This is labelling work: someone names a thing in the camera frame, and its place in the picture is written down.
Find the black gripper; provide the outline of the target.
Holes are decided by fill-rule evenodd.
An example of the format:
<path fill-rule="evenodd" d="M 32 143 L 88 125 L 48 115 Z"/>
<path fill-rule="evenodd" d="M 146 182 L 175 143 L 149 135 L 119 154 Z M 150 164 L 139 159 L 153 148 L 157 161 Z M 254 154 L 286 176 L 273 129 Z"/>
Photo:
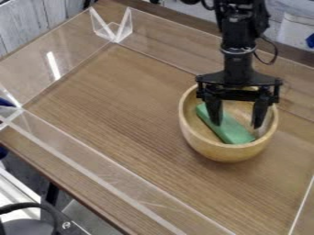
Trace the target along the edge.
<path fill-rule="evenodd" d="M 209 117 L 219 126 L 223 119 L 222 100 L 254 102 L 251 125 L 262 126 L 269 105 L 280 102 L 284 82 L 253 68 L 257 48 L 221 48 L 223 70 L 195 77 L 197 97 L 205 102 Z"/>

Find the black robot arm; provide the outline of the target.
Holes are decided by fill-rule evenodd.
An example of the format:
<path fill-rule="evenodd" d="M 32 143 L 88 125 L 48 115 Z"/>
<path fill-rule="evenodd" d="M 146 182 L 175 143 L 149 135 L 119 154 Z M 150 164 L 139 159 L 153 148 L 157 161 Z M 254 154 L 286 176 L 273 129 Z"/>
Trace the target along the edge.
<path fill-rule="evenodd" d="M 280 102 L 282 80 L 259 73 L 253 68 L 257 56 L 257 39 L 265 39 L 263 32 L 270 27 L 270 14 L 265 0 L 181 0 L 186 5 L 202 4 L 214 11 L 222 34 L 221 52 L 225 56 L 223 70 L 199 74 L 197 97 L 205 102 L 211 121 L 222 124 L 222 101 L 253 102 L 251 125 L 262 126 L 269 107 Z"/>

